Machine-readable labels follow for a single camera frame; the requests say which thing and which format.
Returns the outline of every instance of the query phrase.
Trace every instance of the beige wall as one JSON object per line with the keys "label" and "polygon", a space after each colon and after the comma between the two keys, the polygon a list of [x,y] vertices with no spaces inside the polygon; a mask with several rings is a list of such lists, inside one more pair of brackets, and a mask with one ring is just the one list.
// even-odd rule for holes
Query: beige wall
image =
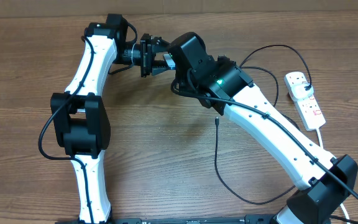
{"label": "beige wall", "polygon": [[0,0],[0,17],[358,10],[358,0]]}

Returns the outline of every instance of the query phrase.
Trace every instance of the power outlet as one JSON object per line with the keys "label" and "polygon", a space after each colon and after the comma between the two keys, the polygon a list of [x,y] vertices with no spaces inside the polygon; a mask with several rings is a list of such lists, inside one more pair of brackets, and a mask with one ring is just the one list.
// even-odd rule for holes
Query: power outlet
{"label": "power outlet", "polygon": [[[294,85],[308,84],[305,75],[301,72],[291,72],[285,75],[285,85],[291,95],[291,88]],[[312,131],[326,123],[323,113],[317,104],[317,100],[314,95],[300,101],[294,101],[295,107],[305,125],[306,130]]]}

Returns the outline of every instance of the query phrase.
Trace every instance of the wooden table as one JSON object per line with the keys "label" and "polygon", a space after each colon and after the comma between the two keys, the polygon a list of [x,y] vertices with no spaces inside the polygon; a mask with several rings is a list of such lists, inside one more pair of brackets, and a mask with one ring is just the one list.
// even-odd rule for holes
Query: wooden table
{"label": "wooden table", "polygon": [[[350,154],[358,163],[358,11],[125,18],[140,35],[147,32],[167,41],[195,31],[206,42],[209,54],[227,55],[238,62],[268,44],[298,49],[310,67],[327,120],[322,128],[324,147],[337,156]],[[0,19],[0,223],[53,223],[78,217],[80,201],[70,162],[42,157],[37,139],[50,116],[52,93],[62,92],[76,72],[84,28],[105,19]],[[305,71],[296,54],[266,49],[247,64],[276,74],[280,82],[277,109],[301,125],[283,82],[286,73]],[[273,101],[272,77],[249,73]],[[104,168],[114,216],[239,217],[277,212],[288,195],[255,206],[222,186],[213,166],[217,113],[197,100],[172,94],[173,77],[173,72],[166,72],[140,78],[140,68],[132,68],[106,81],[103,101],[111,142]],[[317,142],[316,133],[303,132]],[[51,155],[64,156],[53,127],[45,135],[44,148]],[[292,185],[273,157],[226,119],[221,120],[218,159],[223,179],[249,200],[267,200]],[[358,220],[358,201],[349,197],[345,206],[351,218]]]}

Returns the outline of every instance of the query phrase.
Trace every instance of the robotic arm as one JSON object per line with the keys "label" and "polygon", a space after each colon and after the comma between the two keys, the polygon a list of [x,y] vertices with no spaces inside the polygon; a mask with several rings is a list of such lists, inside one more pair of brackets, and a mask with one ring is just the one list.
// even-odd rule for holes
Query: robotic arm
{"label": "robotic arm", "polygon": [[[140,66],[142,77],[176,69],[173,89],[184,93],[183,96],[189,96],[189,93],[202,96],[198,97],[201,105],[213,107],[220,115],[237,123],[276,158],[298,191],[287,200],[287,205],[270,223],[325,223],[349,196],[349,192],[316,163],[322,164],[353,189],[358,170],[356,162],[348,155],[337,159],[310,141],[266,100],[252,78],[235,62],[227,57],[218,57],[215,61],[206,53],[201,37],[194,32],[183,34],[171,44],[161,37],[144,34],[140,44],[133,44],[126,42],[127,28],[127,21],[115,14],[109,14],[105,24],[91,23],[85,30],[85,36],[94,48],[94,58],[83,86],[62,110],[58,110],[75,92],[86,73],[92,55],[92,47],[88,42],[85,43],[84,56],[73,81],[65,93],[54,93],[51,98],[52,113],[56,113],[53,122],[57,141],[65,148],[67,155],[82,161],[86,169],[88,189],[80,164],[72,161],[81,200],[78,223],[113,221],[103,170],[104,150],[110,140],[110,125],[101,100],[112,63]],[[155,60],[159,52],[169,53],[164,55],[164,61]],[[262,111],[263,114],[240,107],[239,103]],[[70,118],[70,114],[77,112],[85,112],[86,119]],[[273,118],[282,127],[269,118]]]}

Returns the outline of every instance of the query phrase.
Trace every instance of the white power strip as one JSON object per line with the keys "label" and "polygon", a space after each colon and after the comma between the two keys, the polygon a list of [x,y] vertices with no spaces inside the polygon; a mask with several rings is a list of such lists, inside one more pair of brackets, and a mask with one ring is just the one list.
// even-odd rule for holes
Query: white power strip
{"label": "white power strip", "polygon": [[[302,83],[308,83],[305,78],[305,75],[301,72],[291,72],[286,74],[284,77],[284,82],[288,88],[290,95],[292,94],[291,88],[293,86]],[[324,119],[323,113],[321,112],[314,95],[311,95],[304,100],[294,101],[294,104],[299,112],[299,115],[302,119],[303,124],[305,125],[306,130],[312,131],[314,129],[318,129],[326,123],[326,120]]]}

